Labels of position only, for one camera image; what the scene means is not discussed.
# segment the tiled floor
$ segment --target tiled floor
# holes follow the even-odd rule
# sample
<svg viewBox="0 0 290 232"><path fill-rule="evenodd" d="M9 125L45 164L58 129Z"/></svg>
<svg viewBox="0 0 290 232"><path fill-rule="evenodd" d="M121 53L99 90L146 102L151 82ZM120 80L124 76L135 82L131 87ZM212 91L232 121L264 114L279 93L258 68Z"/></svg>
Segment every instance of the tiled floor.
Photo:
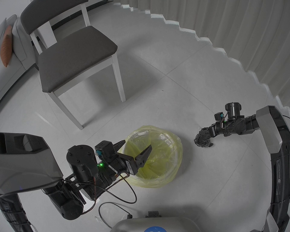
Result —
<svg viewBox="0 0 290 232"><path fill-rule="evenodd" d="M0 102L0 131L44 137L67 176L65 155L72 145L117 142L142 125L170 130L183 144L181 167L162 188L134 187L138 202L125 205L133 216L159 210L163 217L188 217L203 232L261 230L271 197L271 166L260 131L218 136L211 148L199 148L193 139L200 127L214 123L214 113L224 111L228 102L240 102L241 113L248 116L268 104L279 107L276 99L221 49L179 31L178 25L113 3L88 14L91 24L118 45L127 101L119 98L111 66L76 85L60 98L85 125L79 130L42 92L39 73L33 69ZM61 39L82 27L78 17L54 32ZM122 182L112 192L133 199ZM29 220L43 232L110 231L100 222L97 207L106 201L119 203L103 194L94 210L67 221L41 191L22 193L20 198ZM111 225L124 216L116 208L110 214L104 209L103 214ZM3 217L0 224L1 232L12 231Z"/></svg>

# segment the white chair frame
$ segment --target white chair frame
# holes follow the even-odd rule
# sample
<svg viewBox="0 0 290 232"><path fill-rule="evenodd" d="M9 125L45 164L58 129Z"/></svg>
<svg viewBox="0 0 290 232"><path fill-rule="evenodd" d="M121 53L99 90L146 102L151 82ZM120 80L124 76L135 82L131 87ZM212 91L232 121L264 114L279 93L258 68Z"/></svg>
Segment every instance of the white chair frame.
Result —
<svg viewBox="0 0 290 232"><path fill-rule="evenodd" d="M83 17L84 17L85 24L86 24L86 26L90 26L90 21L89 21L89 17L88 17L88 12L86 10L86 6L85 6L84 3L80 4L80 6L81 6L81 11L82 11L82 14L83 14ZM35 33L32 32L30 34L30 36L32 38L32 41L33 41L38 53L41 54L42 53L42 49L41 49L41 47L40 47L40 45L38 43L38 40L37 40L37 38L35 36ZM115 74L115 78L116 78L116 82L117 82L120 98L121 98L121 101L124 102L124 101L126 101L126 98L125 98L125 93L124 93L124 88L123 88L123 83L122 83L122 79L121 79L121 73L120 73L119 63L118 63L118 59L117 59L117 54L116 53L113 54L112 56L108 57L107 59L99 62L95 66L85 70L83 73L81 73L80 75L78 75L74 79L70 80L66 84L62 85L61 87L59 87L55 91L53 91L51 93L48 93L48 95L57 104L57 106L66 114L66 116L68 116L68 118L80 130L83 129L83 126L79 123L79 121L72 115L72 113L62 103L62 101L59 99L59 96L62 95L63 93L65 93L66 91L68 91L70 88L72 88L76 84L78 84L81 81L87 79L88 77L90 77L91 75L93 75L93 74L97 73L98 71L104 69L105 67L108 67L109 65L113 66L113 70L114 70L114 74Z"/></svg>

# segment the gray chair seat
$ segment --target gray chair seat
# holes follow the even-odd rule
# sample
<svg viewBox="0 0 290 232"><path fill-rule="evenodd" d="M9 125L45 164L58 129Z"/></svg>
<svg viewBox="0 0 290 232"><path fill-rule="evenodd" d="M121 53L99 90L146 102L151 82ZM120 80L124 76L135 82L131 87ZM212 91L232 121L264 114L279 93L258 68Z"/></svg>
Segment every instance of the gray chair seat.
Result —
<svg viewBox="0 0 290 232"><path fill-rule="evenodd" d="M51 93L110 57L118 46L92 26L80 29L39 55L42 91Z"/></svg>

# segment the yellow trash bag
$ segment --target yellow trash bag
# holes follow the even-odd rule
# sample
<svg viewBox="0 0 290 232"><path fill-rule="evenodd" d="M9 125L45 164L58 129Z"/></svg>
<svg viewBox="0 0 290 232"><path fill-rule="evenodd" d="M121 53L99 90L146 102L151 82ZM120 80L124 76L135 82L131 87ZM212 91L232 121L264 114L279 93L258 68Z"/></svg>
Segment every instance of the yellow trash bag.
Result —
<svg viewBox="0 0 290 232"><path fill-rule="evenodd" d="M171 182L182 161L182 143L178 136L155 126L142 126L127 138L120 153L136 157L151 144L152 151L143 168L128 178L130 184L158 188Z"/></svg>

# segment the sofa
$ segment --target sofa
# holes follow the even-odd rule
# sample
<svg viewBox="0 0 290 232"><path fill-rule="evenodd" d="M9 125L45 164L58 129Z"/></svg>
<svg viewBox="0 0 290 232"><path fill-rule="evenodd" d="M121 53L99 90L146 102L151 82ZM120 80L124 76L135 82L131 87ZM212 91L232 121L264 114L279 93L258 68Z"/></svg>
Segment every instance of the sofa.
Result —
<svg viewBox="0 0 290 232"><path fill-rule="evenodd" d="M37 68L30 36L25 32L17 15L7 19L6 25L0 20L0 45L8 25L12 26L12 56L7 67L0 60L0 100L28 69L34 66Z"/></svg>

